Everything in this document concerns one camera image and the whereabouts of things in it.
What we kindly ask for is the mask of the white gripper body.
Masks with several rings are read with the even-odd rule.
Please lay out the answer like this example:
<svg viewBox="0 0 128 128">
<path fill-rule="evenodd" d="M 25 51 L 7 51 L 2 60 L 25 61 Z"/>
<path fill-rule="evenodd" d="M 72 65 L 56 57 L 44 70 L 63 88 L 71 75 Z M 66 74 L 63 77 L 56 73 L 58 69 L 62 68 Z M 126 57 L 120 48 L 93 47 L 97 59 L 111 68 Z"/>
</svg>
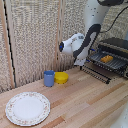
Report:
<svg viewBox="0 0 128 128">
<path fill-rule="evenodd" d="M 83 66 L 87 56 L 88 56 L 88 51 L 86 49 L 83 49 L 82 52 L 79 52 L 78 50 L 74 51 L 73 52 L 73 57 L 75 58 L 74 64 L 78 66 Z"/>
</svg>

